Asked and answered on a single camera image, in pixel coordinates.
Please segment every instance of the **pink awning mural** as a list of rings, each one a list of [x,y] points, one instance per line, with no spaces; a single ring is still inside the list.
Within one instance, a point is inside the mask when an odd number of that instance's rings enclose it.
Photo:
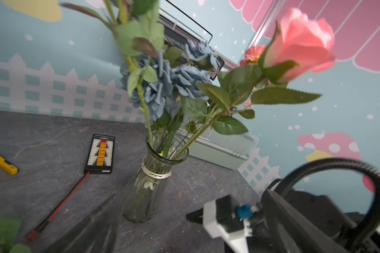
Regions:
[[[257,30],[273,0],[229,0],[247,23]],[[290,8],[300,8],[310,19],[322,19],[335,33],[339,61],[352,60],[358,68],[380,73],[380,0],[286,0],[276,19]],[[265,37],[271,38],[274,24]]]

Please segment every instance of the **pink rose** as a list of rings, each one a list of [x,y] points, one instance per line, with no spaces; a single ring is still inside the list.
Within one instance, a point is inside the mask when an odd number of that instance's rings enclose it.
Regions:
[[[245,58],[240,61],[240,65],[244,66],[249,62],[255,62],[257,63],[259,60],[259,57],[262,55],[263,51],[265,50],[266,46],[252,46],[245,52]]]
[[[332,68],[336,57],[330,52],[334,45],[334,32],[324,19],[309,20],[305,13],[291,8],[278,24],[277,35],[264,59],[264,68],[287,60],[300,66],[288,70],[278,81],[289,82],[311,70],[320,72]]]

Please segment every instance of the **black cable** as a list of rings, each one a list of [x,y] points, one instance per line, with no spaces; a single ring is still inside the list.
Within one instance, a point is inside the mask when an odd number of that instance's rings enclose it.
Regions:
[[[360,161],[343,159],[343,158],[328,158],[320,159],[300,166],[285,178],[281,180],[279,185],[274,190],[282,197],[291,190],[291,188],[302,178],[324,170],[330,169],[348,169],[358,171],[370,178],[375,186],[372,205],[369,208],[365,218],[354,228],[347,232],[348,242],[345,246],[351,252],[356,251],[360,244],[369,238],[380,225],[380,171],[375,167],[365,164]]]

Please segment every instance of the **marble-pattern surface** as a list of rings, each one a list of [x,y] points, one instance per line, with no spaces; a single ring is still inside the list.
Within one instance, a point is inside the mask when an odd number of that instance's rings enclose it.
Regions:
[[[27,234],[83,176],[93,133],[116,137],[111,175],[89,175],[33,242]],[[145,155],[143,124],[0,112],[0,154],[19,168],[0,169],[0,216],[19,217],[16,241],[41,252],[124,185]],[[211,239],[185,215],[227,194],[240,203],[256,203],[258,195],[238,171],[189,157],[174,168],[158,213],[143,224],[120,225],[114,252],[223,252],[222,239]]]

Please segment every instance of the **fence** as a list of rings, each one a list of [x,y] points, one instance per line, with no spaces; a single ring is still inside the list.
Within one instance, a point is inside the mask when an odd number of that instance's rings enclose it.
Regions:
[[[98,83],[96,75],[79,80],[75,69],[55,74],[49,62],[40,70],[27,68],[20,55],[0,62],[0,110],[69,117],[144,122],[143,113],[128,102],[114,80]]]

